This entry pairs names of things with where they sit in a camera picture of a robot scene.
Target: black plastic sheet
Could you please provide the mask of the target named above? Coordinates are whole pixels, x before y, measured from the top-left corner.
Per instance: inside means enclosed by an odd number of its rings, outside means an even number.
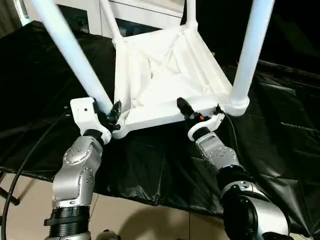
[[[116,52],[109,38],[75,33],[108,95],[114,95]],[[0,170],[15,172],[39,137],[86,93],[42,24],[0,40]],[[225,67],[230,80],[236,68]],[[320,84],[310,77],[257,71],[250,105],[234,117],[239,159],[292,220],[292,232],[320,238]],[[52,181],[79,136],[63,117],[29,159],[23,174]],[[227,121],[217,134],[235,147]],[[215,172],[173,123],[130,132],[104,147],[95,191],[102,195],[221,216]]]

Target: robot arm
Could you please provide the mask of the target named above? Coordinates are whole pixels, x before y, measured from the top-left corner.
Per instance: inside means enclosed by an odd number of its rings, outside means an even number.
[[[117,102],[110,116],[99,115],[91,97],[73,99],[70,105],[82,136],[65,152],[62,168],[53,180],[52,212],[44,221],[50,226],[48,240],[91,239],[88,225],[95,175],[103,146],[111,140],[121,112],[121,103]]]
[[[206,125],[209,118],[194,112],[183,98],[177,100],[177,106],[185,117],[189,138],[195,141],[202,157],[216,169],[228,237],[231,240],[292,239],[288,236],[289,219],[258,190],[253,178],[239,163],[236,152],[225,146]],[[221,119],[219,114],[223,113],[218,112],[216,120]]]

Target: white plastic frame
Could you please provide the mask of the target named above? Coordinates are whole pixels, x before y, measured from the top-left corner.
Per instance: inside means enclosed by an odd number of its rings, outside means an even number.
[[[203,115],[210,115],[213,108],[219,103],[225,109],[225,112],[230,115],[241,116],[244,114],[249,105],[248,91],[268,28],[274,1],[275,0],[253,1],[233,88],[217,62],[214,60],[213,56],[209,56],[209,50],[205,49],[206,45],[204,42],[203,44],[192,46],[196,53],[194,56],[195,58],[210,61],[214,66],[214,69],[212,70],[207,67],[204,74],[209,72],[209,74],[212,74],[215,81],[218,79],[216,82],[221,82],[223,85],[223,87],[219,89],[219,94],[215,92],[214,94],[205,94],[202,96],[188,98],[188,102],[196,112],[200,112]],[[82,86],[87,91],[88,95],[96,100],[98,99],[100,109],[108,114],[111,109],[110,99],[101,86],[97,76],[93,72],[88,60],[81,51],[74,36],[71,36],[72,33],[70,32],[70,29],[58,8],[54,6],[55,4],[52,0],[33,0],[33,3],[35,4],[39,15],[41,15],[48,32],[80,80]],[[113,42],[117,49],[117,57],[121,56],[123,49],[125,49],[126,41],[120,35],[109,1],[103,0],[101,1],[101,5],[112,31]],[[201,43],[203,40],[196,30],[197,25],[196,0],[187,0],[187,22],[185,26],[180,26],[179,30],[186,32],[189,30],[189,32],[193,31],[194,34],[190,33],[191,40],[193,39],[195,43]],[[123,69],[121,69],[123,66],[123,64],[116,64],[116,73],[123,72]],[[117,85],[123,88],[123,92],[127,91],[125,84],[119,84],[119,79],[120,81],[125,81],[126,78],[129,77],[130,75],[128,72],[124,72],[124,74],[120,78],[118,77],[118,79],[116,76],[115,92],[121,92],[119,89],[117,90]],[[114,138],[123,138],[128,132],[133,130],[182,120],[183,116],[177,108],[176,101],[136,107],[121,114],[118,122],[121,125],[121,129],[119,131],[114,131],[112,136]]]

